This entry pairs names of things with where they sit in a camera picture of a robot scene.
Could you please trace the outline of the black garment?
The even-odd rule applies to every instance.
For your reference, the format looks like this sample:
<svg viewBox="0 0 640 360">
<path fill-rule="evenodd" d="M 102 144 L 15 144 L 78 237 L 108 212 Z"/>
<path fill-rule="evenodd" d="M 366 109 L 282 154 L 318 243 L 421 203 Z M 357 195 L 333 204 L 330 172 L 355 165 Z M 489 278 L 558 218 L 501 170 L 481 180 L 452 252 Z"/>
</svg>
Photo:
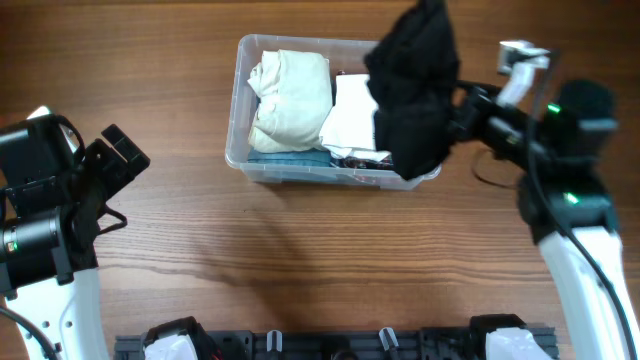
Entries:
<svg viewBox="0 0 640 360">
<path fill-rule="evenodd" d="M 446 3 L 419 0 L 364 58 L 375 145 L 405 180 L 425 175 L 450 153 L 452 96 L 460 61 Z"/>
</svg>

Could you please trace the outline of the blue denim jeans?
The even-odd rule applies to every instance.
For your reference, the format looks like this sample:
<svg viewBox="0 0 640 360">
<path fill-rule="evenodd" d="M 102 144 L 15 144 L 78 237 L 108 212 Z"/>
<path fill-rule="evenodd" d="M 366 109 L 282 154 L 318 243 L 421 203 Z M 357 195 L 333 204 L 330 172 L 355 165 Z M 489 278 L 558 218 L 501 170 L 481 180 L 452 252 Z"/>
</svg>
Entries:
<svg viewBox="0 0 640 360">
<path fill-rule="evenodd" d="M 255 149 L 251 149 L 248 154 L 247 162 L 270 165 L 331 167 L 331 155 L 329 152 L 319 150 L 262 153 Z"/>
</svg>

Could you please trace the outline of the cream cloth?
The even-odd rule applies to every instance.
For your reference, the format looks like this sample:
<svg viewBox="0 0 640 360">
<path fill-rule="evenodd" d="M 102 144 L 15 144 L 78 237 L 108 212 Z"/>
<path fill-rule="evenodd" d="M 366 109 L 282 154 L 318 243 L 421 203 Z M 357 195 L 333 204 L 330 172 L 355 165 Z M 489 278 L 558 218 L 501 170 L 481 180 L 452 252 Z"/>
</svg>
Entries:
<svg viewBox="0 0 640 360">
<path fill-rule="evenodd" d="M 333 107 L 330 62 L 323 55 L 264 51 L 248 85 L 259 99 L 248 136 L 261 153 L 319 149 L 320 130 Z"/>
</svg>

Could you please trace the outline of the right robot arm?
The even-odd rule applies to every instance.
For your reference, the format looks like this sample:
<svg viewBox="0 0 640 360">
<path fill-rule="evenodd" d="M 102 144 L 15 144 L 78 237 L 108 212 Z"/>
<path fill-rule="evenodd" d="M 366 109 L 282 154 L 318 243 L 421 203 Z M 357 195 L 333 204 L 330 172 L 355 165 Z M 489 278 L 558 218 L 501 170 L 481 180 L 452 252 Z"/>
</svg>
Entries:
<svg viewBox="0 0 640 360">
<path fill-rule="evenodd" d="M 617 128 L 602 85 L 565 82 L 544 115 L 498 102 L 496 86 L 461 81 L 451 132 L 520 167 L 518 209 L 559 295 L 580 359 L 636 359 L 639 326 L 622 261 L 613 200 L 595 167 Z"/>
</svg>

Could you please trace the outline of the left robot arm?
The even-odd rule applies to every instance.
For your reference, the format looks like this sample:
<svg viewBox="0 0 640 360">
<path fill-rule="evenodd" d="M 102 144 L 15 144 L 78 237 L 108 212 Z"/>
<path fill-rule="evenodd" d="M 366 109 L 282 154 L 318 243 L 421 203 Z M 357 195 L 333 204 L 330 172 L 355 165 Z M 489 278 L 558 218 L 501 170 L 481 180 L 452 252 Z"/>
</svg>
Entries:
<svg viewBox="0 0 640 360">
<path fill-rule="evenodd" d="M 2 315 L 32 359 L 106 359 L 95 240 L 127 226 L 108 201 L 150 165 L 116 125 L 85 144 L 62 115 L 1 131 Z"/>
</svg>

